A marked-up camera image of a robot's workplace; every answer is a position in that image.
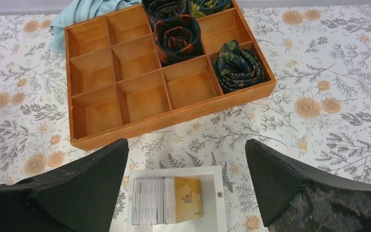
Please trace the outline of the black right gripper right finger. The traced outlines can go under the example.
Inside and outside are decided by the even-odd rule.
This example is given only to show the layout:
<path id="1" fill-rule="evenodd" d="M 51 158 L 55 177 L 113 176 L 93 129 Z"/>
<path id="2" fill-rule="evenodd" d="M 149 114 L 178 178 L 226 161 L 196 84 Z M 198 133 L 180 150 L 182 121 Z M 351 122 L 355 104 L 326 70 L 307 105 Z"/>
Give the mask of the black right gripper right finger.
<path id="1" fill-rule="evenodd" d="M 271 232 L 371 232 L 371 184 L 329 174 L 250 139 L 245 154 Z"/>

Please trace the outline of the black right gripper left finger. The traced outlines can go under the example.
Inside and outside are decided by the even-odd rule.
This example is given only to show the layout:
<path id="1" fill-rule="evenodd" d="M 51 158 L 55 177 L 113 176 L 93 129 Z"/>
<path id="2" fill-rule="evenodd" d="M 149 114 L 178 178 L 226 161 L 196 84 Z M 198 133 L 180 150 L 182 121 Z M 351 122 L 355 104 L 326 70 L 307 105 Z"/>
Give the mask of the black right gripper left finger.
<path id="1" fill-rule="evenodd" d="M 51 171 L 0 185 L 0 232 L 107 232 L 128 161 L 121 138 Z"/>

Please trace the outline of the gold credit card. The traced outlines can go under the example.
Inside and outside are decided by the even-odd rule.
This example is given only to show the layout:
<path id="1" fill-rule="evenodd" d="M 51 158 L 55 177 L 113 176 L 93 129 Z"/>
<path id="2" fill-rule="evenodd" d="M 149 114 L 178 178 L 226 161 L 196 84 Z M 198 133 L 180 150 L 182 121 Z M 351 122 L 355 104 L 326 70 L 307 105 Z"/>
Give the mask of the gold credit card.
<path id="1" fill-rule="evenodd" d="M 201 181 L 174 178 L 175 221 L 181 223 L 203 217 Z"/>

